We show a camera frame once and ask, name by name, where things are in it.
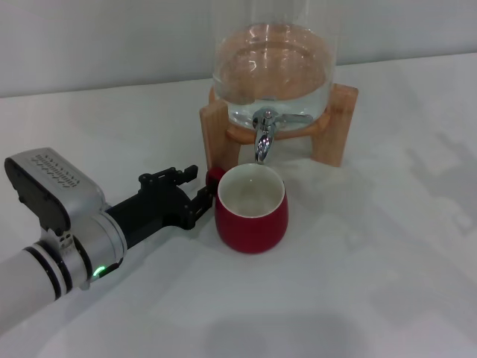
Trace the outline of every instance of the metal spigot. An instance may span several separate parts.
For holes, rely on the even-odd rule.
[[[274,145],[278,123],[303,123],[310,125],[313,117],[300,114],[278,114],[277,111],[264,107],[253,114],[255,137],[255,162],[263,164]]]

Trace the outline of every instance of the red mug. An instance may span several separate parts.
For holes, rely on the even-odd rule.
[[[260,254],[280,242],[288,226],[285,184],[271,168],[244,164],[228,172],[211,169],[219,181],[215,224],[222,240],[244,254]]]

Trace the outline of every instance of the robotic arm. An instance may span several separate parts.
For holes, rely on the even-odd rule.
[[[197,166],[139,177],[138,194],[110,207],[102,190],[50,148],[5,160],[19,200],[40,220],[42,238],[0,263],[0,330],[116,270],[127,252],[163,227],[191,230],[212,206],[217,184],[194,199],[178,187]]]

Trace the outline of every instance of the glass jar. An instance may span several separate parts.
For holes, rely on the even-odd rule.
[[[252,128],[263,108],[310,118],[281,121],[277,129],[287,131],[319,118],[336,63],[336,1],[213,0],[212,6],[214,91],[227,102],[230,120]]]

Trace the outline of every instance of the white wall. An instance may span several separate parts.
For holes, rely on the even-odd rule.
[[[477,0],[350,0],[340,63],[477,51]],[[210,0],[0,0],[0,97],[206,78]]]

